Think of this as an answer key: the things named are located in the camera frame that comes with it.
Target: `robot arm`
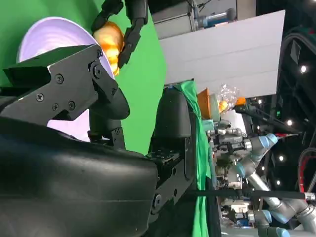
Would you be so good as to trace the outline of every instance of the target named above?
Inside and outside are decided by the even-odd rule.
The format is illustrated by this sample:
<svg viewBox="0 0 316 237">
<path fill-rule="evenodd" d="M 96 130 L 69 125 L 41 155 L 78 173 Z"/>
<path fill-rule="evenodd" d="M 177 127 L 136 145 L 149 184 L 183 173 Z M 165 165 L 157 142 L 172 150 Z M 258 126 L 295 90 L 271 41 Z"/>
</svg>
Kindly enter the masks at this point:
<svg viewBox="0 0 316 237">
<path fill-rule="evenodd" d="M 128 63 L 129 58 L 134 52 L 140 39 L 140 31 L 148 22 L 148 3 L 147 0 L 126 0 L 126 15 L 131 22 L 131 27 L 126 29 L 124 35 L 124 47 L 118 56 L 118 67 L 123 67 Z M 102 10 L 94 20 L 91 30 L 97 31 L 109 20 L 109 17 L 118 14 L 123 8 L 121 0 L 105 0 Z"/>
<path fill-rule="evenodd" d="M 142 236 L 192 184 L 196 118 L 184 95 L 164 90 L 146 157 L 121 149 L 130 108 L 100 52 L 58 48 L 5 69 L 14 87 L 0 91 L 0 235 Z M 93 143 L 46 127 L 86 109 Z"/>
</svg>

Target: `metal rod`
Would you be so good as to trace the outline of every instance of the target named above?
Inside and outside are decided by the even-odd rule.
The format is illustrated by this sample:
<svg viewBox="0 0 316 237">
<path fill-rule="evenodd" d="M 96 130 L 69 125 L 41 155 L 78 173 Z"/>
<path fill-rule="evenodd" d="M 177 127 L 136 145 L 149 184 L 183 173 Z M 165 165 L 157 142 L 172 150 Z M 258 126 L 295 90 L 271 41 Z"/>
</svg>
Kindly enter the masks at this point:
<svg viewBox="0 0 316 237">
<path fill-rule="evenodd" d="M 206 197 L 206 196 L 219 196 L 219 197 L 234 197 L 236 199 L 243 197 L 253 198 L 290 198 L 290 199 L 306 199 L 305 193 L 290 192 L 290 191 L 246 191 L 241 189 L 221 189 L 221 190 L 194 190 L 188 192 L 190 195 Z"/>
<path fill-rule="evenodd" d="M 262 181 L 262 179 L 259 177 L 259 175 L 257 175 L 257 173 L 253 173 L 252 175 L 250 175 L 248 177 L 248 180 L 255 189 L 262 191 L 270 191 L 269 187 L 266 185 L 265 182 Z M 265 201 L 272 208 L 280 205 L 280 200 L 275 197 L 266 197 Z"/>
<path fill-rule="evenodd" d="M 315 171 L 315 173 L 314 173 L 313 179 L 312 179 L 312 181 L 311 181 L 311 183 L 310 183 L 310 186 L 308 187 L 307 192 L 310 193 L 310 192 L 313 190 L 315 184 L 316 184 L 316 171 Z"/>
</svg>

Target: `white panel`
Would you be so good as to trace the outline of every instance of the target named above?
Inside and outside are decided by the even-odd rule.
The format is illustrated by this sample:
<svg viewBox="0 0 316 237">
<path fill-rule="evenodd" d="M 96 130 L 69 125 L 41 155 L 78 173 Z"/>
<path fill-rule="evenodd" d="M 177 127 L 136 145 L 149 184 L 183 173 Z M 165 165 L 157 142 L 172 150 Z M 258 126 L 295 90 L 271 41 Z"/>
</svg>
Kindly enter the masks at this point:
<svg viewBox="0 0 316 237">
<path fill-rule="evenodd" d="M 194 78 L 198 89 L 227 83 L 245 97 L 275 94 L 285 11 L 160 40 L 166 83 Z"/>
</svg>

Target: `purple bowl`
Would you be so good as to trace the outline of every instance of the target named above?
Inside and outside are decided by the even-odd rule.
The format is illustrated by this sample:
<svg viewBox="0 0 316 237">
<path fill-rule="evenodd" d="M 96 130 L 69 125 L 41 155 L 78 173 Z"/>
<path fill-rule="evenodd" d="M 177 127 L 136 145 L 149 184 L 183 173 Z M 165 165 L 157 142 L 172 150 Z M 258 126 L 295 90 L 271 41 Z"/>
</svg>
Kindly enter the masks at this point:
<svg viewBox="0 0 316 237">
<path fill-rule="evenodd" d="M 77 23 L 62 17 L 46 17 L 34 23 L 26 32 L 20 44 L 16 61 L 22 62 L 59 47 L 96 43 L 89 32 Z M 102 56 L 100 62 L 114 79 L 108 59 Z M 86 110 L 74 121 L 51 120 L 48 127 L 65 132 L 80 140 L 89 141 L 87 135 L 90 129 L 89 112 Z"/>
</svg>

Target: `ceiling light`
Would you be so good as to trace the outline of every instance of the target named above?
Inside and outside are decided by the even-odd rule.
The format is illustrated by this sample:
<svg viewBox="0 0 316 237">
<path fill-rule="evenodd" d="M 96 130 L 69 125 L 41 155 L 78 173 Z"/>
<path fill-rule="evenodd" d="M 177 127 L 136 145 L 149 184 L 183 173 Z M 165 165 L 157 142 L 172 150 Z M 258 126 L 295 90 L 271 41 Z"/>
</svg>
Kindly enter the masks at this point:
<svg viewBox="0 0 316 237">
<path fill-rule="evenodd" d="M 307 71 L 307 67 L 305 65 L 301 66 L 301 73 L 305 73 Z"/>
<path fill-rule="evenodd" d="M 286 124 L 289 125 L 289 126 L 292 126 L 293 122 L 292 122 L 292 120 L 289 119 L 288 121 L 286 121 Z"/>
</svg>

